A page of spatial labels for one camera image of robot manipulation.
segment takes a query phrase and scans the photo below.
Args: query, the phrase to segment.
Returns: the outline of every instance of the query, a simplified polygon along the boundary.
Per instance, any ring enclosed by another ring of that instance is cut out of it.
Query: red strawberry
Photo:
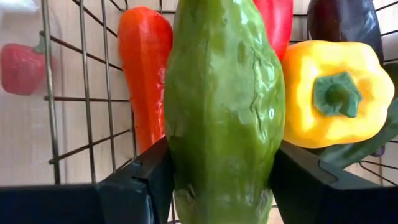
[[[0,53],[1,85],[8,93],[29,96],[45,80],[44,38],[40,44],[29,47],[6,44]]]

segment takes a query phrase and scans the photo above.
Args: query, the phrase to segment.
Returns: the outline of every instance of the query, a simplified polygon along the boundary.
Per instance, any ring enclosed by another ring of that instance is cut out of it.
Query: pepper stem
[[[44,54],[45,52],[45,39],[43,36],[40,35],[39,44],[33,47],[34,52],[38,54]]]
[[[363,99],[348,72],[317,78],[313,94],[315,106],[325,116],[355,118]]]

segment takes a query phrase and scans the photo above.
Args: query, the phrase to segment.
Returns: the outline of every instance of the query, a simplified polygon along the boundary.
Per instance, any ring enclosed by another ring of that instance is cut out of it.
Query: carrot
[[[119,56],[141,153],[165,135],[164,79],[172,39],[171,25],[152,9],[137,7],[120,18]]]

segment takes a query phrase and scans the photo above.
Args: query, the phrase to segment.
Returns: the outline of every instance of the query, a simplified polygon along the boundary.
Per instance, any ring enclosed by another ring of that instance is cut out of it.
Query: metal wire grid
[[[88,10],[86,7],[84,7],[84,0],[71,0],[73,1],[78,7],[79,7],[79,15],[80,15],[80,31],[81,31],[81,48],[76,47],[72,44],[69,44],[68,42],[63,41],[62,39],[56,38],[51,35],[50,33],[50,22],[49,22],[49,0],[42,0],[42,13],[43,13],[43,24],[44,24],[44,31],[42,31],[40,34],[41,36],[45,37],[45,59],[46,59],[46,74],[47,74],[47,89],[48,89],[48,95],[44,97],[44,100],[48,101],[49,103],[49,114],[50,114],[50,130],[51,130],[51,140],[52,140],[52,154],[53,154],[53,159],[49,160],[49,163],[53,165],[54,169],[54,181],[55,184],[60,184],[60,165],[59,162],[62,159],[66,159],[72,155],[75,155],[79,152],[82,152],[86,149],[89,150],[90,154],[90,171],[91,171],[91,181],[93,183],[96,182],[96,176],[95,176],[95,162],[94,162],[94,152],[93,152],[93,146],[100,144],[102,142],[111,141],[111,159],[112,159],[112,168],[113,172],[117,172],[119,169],[123,168],[126,164],[130,163],[134,158],[137,157],[137,149],[135,145],[135,133],[134,133],[134,112],[131,113],[131,119],[132,119],[132,128],[122,131],[120,133],[114,134],[113,132],[113,116],[112,116],[112,102],[124,102],[124,103],[129,103],[129,100],[115,100],[112,99],[111,97],[111,90],[110,90],[110,76],[109,76],[109,68],[115,68],[117,70],[122,70],[120,67],[112,64],[109,62],[109,49],[108,49],[108,32],[117,37],[117,34],[111,30],[106,23],[106,9],[105,9],[105,0],[101,0],[101,9],[102,9],[102,21],[98,19],[90,10]],[[129,9],[127,0],[124,0],[124,8],[121,8],[118,6],[118,4],[114,0],[108,0],[111,1],[112,5],[119,11],[124,12]],[[398,1],[390,3],[386,6],[380,7],[379,9],[376,9],[377,11],[386,9],[388,7],[391,7],[393,5],[398,4]],[[163,10],[162,6],[162,0],[159,0],[159,13],[161,14],[175,14],[175,11],[171,10]],[[89,15],[92,19],[94,19],[99,25],[103,27],[103,37],[104,37],[104,58],[100,59],[99,57],[92,55],[87,52],[86,48],[86,33],[85,33],[85,14]],[[307,17],[306,14],[294,14],[294,17]],[[382,37],[386,35],[391,35],[397,33],[398,30],[394,30],[391,32],[387,32],[385,34],[382,34]],[[309,39],[309,32],[307,30],[307,40]],[[84,87],[85,87],[85,97],[84,98],[77,98],[77,97],[60,97],[60,96],[54,96],[54,89],[53,89],[53,76],[52,76],[52,66],[51,66],[51,41],[58,43],[70,50],[73,50],[75,52],[78,52],[82,56],[82,63],[83,63],[83,76],[84,76]],[[298,43],[302,42],[304,40],[291,40],[290,43]],[[90,98],[90,92],[89,92],[89,84],[88,84],[88,66],[87,66],[87,58],[91,58],[93,60],[96,60],[97,62],[101,62],[105,66],[105,74],[106,74],[106,92],[107,92],[107,98],[106,99],[100,99],[100,98]],[[398,58],[393,58],[389,60],[385,60],[384,63],[386,62],[392,62],[396,61]],[[55,111],[55,102],[56,101],[84,101],[86,105],[86,118],[87,118],[87,132],[88,132],[88,144],[82,147],[79,147],[75,150],[72,150],[70,152],[67,152],[65,154],[60,155],[58,151],[58,133],[57,133],[57,122],[56,122],[56,111]],[[108,116],[109,116],[109,133],[110,136],[100,139],[98,141],[93,142],[93,136],[92,136],[92,129],[91,129],[91,108],[90,108],[90,102],[103,102],[103,103],[108,103]],[[121,167],[116,168],[116,163],[115,163],[115,152],[114,152],[114,138],[117,136],[120,136],[122,134],[126,133],[132,133],[133,135],[133,140],[134,140],[134,158],[126,161]],[[393,183],[393,181],[373,172],[372,170],[368,169],[367,167],[364,166],[364,164],[373,164],[373,165],[378,165],[382,167],[387,167],[390,169],[395,169],[398,170],[397,167],[392,167],[392,166],[387,166],[384,164],[379,164],[375,162],[370,162],[370,161],[360,161],[359,162],[360,166],[379,176],[380,178],[390,182],[391,184],[397,185],[396,183]],[[178,220],[175,218],[175,208],[174,208],[174,203],[171,204],[172,207],[172,221],[169,223],[179,223]]]

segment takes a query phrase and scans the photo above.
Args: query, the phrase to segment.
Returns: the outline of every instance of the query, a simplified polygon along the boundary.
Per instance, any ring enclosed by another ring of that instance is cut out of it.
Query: green papaya
[[[252,0],[180,0],[164,99],[181,222],[266,223],[285,87]]]

